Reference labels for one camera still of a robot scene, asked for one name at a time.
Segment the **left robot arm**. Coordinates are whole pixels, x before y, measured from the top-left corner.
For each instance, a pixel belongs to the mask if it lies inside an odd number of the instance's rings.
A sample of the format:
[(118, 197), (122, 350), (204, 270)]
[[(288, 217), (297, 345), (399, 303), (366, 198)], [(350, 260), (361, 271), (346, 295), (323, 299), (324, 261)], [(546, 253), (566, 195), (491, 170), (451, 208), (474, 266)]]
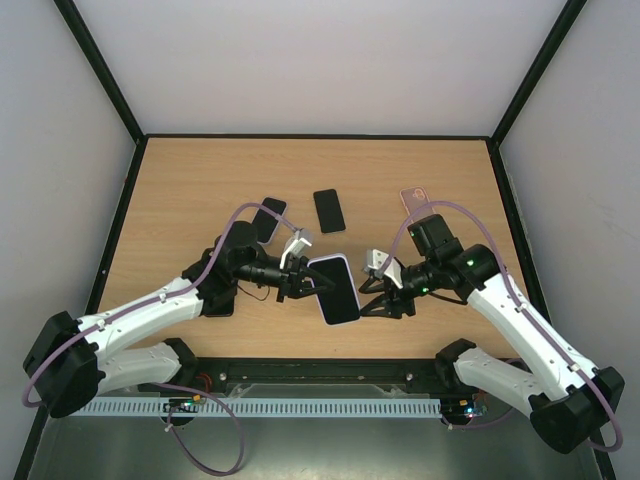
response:
[(197, 262), (158, 290), (97, 314), (51, 316), (23, 362), (26, 390), (40, 397), (34, 405), (63, 418), (112, 390), (189, 382), (195, 358), (183, 341), (141, 349), (135, 343), (180, 322), (222, 315), (241, 281), (276, 289), (279, 302), (332, 291), (334, 281), (312, 269), (302, 254), (310, 244), (310, 232), (300, 229), (281, 256), (270, 256), (255, 226), (235, 221)]

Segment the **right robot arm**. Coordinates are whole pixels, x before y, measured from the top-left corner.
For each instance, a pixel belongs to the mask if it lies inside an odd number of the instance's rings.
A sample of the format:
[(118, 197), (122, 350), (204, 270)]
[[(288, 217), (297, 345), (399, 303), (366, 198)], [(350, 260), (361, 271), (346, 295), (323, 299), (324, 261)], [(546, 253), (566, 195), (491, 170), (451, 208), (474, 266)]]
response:
[(620, 373), (597, 367), (558, 334), (495, 252), (481, 244), (464, 248), (439, 214), (404, 228), (423, 260), (404, 266), (390, 253), (368, 251), (368, 279), (359, 290), (375, 297), (362, 308), (363, 316), (413, 316), (416, 298), (452, 291), (498, 330), (525, 366), (515, 367), (459, 339), (435, 357), (443, 389), (468, 386), (489, 393), (527, 417), (538, 436), (563, 454), (611, 421), (625, 386)]

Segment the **black phone from pink case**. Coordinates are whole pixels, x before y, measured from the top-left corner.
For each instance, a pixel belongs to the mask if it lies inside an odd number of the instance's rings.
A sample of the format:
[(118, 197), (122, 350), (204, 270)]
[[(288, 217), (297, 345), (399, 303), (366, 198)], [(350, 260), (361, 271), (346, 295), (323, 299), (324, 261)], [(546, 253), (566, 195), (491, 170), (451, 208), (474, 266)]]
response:
[(341, 204), (335, 189), (315, 191), (313, 199), (320, 230), (323, 234), (338, 233), (346, 230)]

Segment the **pink phone case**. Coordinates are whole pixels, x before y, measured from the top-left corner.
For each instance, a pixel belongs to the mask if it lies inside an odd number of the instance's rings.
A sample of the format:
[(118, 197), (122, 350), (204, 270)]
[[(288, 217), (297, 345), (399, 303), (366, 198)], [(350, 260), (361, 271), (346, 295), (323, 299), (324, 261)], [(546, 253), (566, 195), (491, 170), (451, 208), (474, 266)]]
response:
[(417, 212), (420, 207), (429, 203), (429, 196), (421, 186), (402, 189), (400, 191), (400, 198), (408, 215)]

